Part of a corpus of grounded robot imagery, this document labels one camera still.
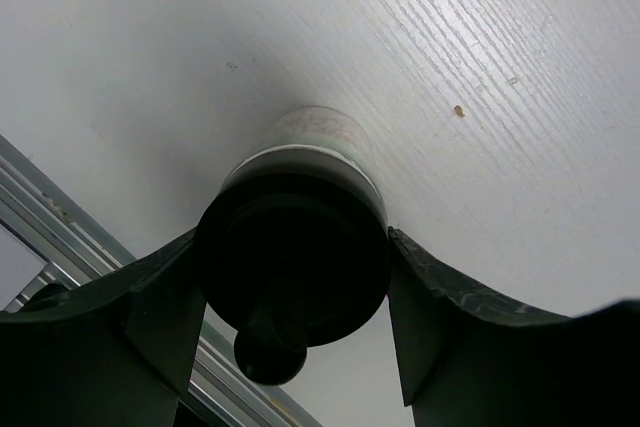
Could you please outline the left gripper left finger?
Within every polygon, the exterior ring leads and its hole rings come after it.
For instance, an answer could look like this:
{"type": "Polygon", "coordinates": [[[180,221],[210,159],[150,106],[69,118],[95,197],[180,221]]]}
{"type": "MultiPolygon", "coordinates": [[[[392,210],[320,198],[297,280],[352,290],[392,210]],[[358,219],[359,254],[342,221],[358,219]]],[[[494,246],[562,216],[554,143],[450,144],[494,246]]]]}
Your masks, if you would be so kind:
{"type": "Polygon", "coordinates": [[[205,309],[193,238],[2,313],[2,425],[173,425],[205,309]]]}

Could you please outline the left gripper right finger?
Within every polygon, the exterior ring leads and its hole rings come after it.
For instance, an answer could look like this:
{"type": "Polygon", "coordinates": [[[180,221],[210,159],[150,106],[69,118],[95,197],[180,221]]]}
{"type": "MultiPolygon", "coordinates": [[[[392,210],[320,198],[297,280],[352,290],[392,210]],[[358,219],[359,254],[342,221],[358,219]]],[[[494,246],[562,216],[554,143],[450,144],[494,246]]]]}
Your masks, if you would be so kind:
{"type": "Polygon", "coordinates": [[[403,401],[418,426],[635,426],[639,304],[566,317],[389,233],[389,309],[403,401]]]}

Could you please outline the black top salt grinder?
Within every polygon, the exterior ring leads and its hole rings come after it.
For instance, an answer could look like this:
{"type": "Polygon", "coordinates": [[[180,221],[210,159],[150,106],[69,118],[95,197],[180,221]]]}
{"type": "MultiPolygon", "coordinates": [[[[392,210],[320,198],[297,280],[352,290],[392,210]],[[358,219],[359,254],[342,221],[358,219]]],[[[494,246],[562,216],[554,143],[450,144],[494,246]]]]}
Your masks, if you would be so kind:
{"type": "Polygon", "coordinates": [[[236,332],[252,382],[292,380],[313,347],[366,324],[391,277],[387,215],[352,117],[302,107],[277,119],[201,217],[193,254],[211,309],[236,332]]]}

